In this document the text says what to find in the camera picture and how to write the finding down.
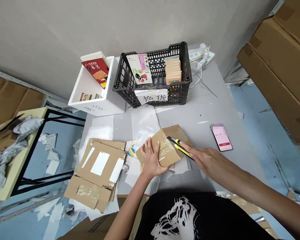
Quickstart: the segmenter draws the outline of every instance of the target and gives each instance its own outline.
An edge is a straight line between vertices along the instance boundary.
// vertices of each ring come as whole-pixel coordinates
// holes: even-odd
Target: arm
[[[169,169],[160,166],[158,159],[159,149],[160,142],[157,143],[157,148],[153,152],[151,138],[142,145],[141,153],[144,158],[143,171],[113,221],[105,240],[129,238],[141,199],[148,184],[153,177],[160,175]]]
[[[212,180],[272,214],[296,239],[300,239],[300,205],[242,170],[219,151],[181,144]]]

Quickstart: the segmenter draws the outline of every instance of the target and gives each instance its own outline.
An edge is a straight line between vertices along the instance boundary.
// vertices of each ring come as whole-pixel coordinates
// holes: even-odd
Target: black plastic basket
[[[168,101],[153,101],[147,104],[153,106],[184,105],[187,101],[189,85],[192,82],[189,62],[188,45],[186,42],[176,43],[167,49],[146,52],[151,70],[152,83],[137,85],[133,77],[127,56],[137,54],[136,52],[122,53],[116,74],[113,91],[130,104],[131,107],[141,106],[134,90],[168,89]],[[165,57],[179,55],[182,70],[182,81],[166,85]]]

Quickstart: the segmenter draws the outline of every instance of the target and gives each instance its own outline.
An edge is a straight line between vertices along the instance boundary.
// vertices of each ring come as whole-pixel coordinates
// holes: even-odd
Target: left hand
[[[160,141],[157,142],[157,147],[153,151],[151,137],[141,147],[141,154],[144,159],[143,174],[151,180],[153,177],[166,172],[170,166],[162,167],[159,164],[159,149]]]

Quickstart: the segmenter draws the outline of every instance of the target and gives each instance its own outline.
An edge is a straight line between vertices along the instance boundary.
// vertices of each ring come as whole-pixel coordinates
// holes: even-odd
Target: person
[[[300,205],[268,187],[211,148],[181,145],[212,180],[272,214],[300,239]],[[143,194],[154,176],[169,167],[159,164],[160,142],[142,146],[144,168],[105,239],[128,239]],[[149,197],[134,239],[274,239],[239,206],[211,193],[158,192]]]

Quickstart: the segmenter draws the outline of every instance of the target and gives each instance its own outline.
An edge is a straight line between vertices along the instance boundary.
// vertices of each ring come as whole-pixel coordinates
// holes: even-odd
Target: black t-shirt
[[[239,206],[211,193],[156,193],[135,239],[274,239]]]

